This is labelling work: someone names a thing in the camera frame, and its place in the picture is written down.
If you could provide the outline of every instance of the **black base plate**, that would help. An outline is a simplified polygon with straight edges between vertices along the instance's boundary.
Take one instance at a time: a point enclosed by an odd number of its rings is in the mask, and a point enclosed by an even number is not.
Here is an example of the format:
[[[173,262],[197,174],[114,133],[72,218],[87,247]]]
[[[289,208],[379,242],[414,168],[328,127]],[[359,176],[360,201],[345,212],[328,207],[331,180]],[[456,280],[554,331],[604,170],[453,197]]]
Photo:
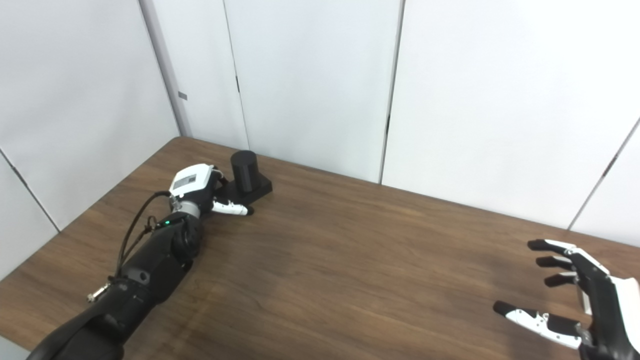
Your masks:
[[[258,176],[260,177],[260,186],[253,192],[241,192],[236,186],[236,181],[233,180],[229,181],[229,184],[226,184],[222,188],[217,189],[216,194],[233,201],[235,204],[249,205],[273,191],[271,180],[262,174],[258,174]]]

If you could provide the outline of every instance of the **white room divider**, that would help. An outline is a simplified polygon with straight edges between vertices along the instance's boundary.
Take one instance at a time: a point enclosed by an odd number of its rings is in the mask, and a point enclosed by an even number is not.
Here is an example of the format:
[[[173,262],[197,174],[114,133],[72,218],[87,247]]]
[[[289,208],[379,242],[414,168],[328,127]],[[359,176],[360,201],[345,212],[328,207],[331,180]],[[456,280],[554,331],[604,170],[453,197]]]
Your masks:
[[[400,0],[226,0],[251,150],[378,181]]]
[[[188,136],[247,149],[223,0],[143,0]]]
[[[618,156],[572,230],[640,246],[638,130]]]
[[[2,1],[0,44],[0,144],[58,227],[178,135],[137,1]]]
[[[57,234],[11,166],[0,156],[0,280]]]
[[[638,13],[407,0],[383,184],[567,228],[640,114]]]

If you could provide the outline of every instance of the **brown tabletop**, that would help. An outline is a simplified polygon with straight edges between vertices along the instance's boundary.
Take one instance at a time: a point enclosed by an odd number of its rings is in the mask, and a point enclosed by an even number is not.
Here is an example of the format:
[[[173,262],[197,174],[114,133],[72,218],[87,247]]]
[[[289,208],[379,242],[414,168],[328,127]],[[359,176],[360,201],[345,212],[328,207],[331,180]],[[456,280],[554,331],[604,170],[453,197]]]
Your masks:
[[[164,146],[0,282],[0,335],[32,349],[80,313],[147,197],[195,163],[231,174],[233,152],[189,138]],[[259,165],[274,192],[252,217],[205,221],[192,271],[127,342],[126,359],[578,359],[492,311],[501,299],[588,319],[575,287],[545,287],[554,271],[536,267],[526,241],[578,243],[613,274],[640,277],[635,247],[271,158]],[[147,215],[167,211],[157,200]]]

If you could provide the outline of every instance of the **black cylinder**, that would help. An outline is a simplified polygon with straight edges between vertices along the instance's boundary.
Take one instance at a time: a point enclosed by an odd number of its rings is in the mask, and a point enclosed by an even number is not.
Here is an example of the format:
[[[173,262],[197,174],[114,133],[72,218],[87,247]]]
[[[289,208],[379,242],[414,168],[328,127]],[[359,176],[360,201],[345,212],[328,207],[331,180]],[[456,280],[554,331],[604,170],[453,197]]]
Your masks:
[[[240,192],[250,193],[260,187],[258,158],[255,156],[255,152],[242,150],[231,155],[231,166],[234,169],[234,180]]]

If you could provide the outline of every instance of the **cable connector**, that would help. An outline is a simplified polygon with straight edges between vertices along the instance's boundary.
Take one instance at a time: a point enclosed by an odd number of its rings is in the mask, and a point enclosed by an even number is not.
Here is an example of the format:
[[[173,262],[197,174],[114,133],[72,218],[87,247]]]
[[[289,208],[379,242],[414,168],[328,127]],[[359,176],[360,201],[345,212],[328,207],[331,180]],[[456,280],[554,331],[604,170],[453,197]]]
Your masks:
[[[111,286],[110,282],[107,282],[103,287],[99,288],[98,290],[96,290],[96,292],[91,293],[89,295],[86,296],[86,301],[88,303],[93,303],[98,301],[98,298],[100,296],[102,296],[102,294],[107,291],[107,289]]]

